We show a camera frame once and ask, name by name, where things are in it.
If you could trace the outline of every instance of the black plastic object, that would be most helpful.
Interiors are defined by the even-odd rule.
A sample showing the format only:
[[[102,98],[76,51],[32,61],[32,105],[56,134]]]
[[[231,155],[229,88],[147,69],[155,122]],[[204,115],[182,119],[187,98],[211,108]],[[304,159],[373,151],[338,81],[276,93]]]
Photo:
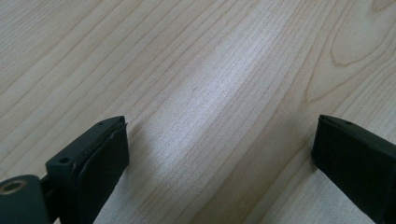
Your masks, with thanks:
[[[342,119],[321,115],[314,164],[375,223],[396,223],[396,146]]]
[[[124,117],[103,120],[50,159],[41,181],[0,183],[0,223],[93,223],[128,163]]]

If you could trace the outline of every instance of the table surface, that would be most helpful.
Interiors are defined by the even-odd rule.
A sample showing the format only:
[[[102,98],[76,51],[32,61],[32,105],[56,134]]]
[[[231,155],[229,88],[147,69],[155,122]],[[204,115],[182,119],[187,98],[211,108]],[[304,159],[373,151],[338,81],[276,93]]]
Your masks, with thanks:
[[[373,223],[310,151],[319,114],[396,142],[395,0],[6,0],[0,40],[0,180],[123,115],[96,223]]]

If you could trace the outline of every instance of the screw hole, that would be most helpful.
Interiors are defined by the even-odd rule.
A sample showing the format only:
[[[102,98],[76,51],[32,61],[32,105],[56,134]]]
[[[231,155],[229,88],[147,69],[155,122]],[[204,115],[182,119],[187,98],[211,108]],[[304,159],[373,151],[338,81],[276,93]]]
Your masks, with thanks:
[[[61,159],[59,160],[59,162],[60,162],[60,163],[68,163],[68,162],[70,162],[70,158],[68,158],[68,157],[63,157],[63,158],[61,158]]]
[[[22,189],[26,185],[24,180],[14,180],[0,188],[0,194],[8,195]]]

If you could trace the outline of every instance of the wood grain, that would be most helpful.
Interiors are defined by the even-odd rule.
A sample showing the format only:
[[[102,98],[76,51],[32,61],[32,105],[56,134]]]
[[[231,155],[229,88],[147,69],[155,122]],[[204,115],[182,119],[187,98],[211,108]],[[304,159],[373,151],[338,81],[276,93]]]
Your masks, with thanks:
[[[3,1],[0,180],[124,115],[96,223],[372,223],[316,170],[319,114],[396,143],[394,0]]]

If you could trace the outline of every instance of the black plastic part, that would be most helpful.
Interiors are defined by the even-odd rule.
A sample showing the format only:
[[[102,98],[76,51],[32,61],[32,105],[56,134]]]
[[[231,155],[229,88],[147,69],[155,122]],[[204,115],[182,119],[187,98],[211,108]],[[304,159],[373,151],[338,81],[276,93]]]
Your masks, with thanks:
[[[0,223],[50,223],[37,176],[20,175],[0,184]]]
[[[396,146],[342,119],[321,115],[314,164],[375,223],[396,223]]]
[[[59,217],[59,199],[58,192],[50,185],[50,178],[46,175],[41,180],[41,189],[48,210],[49,221],[52,223]]]
[[[93,223],[129,163],[124,117],[91,127],[47,163],[63,224]]]

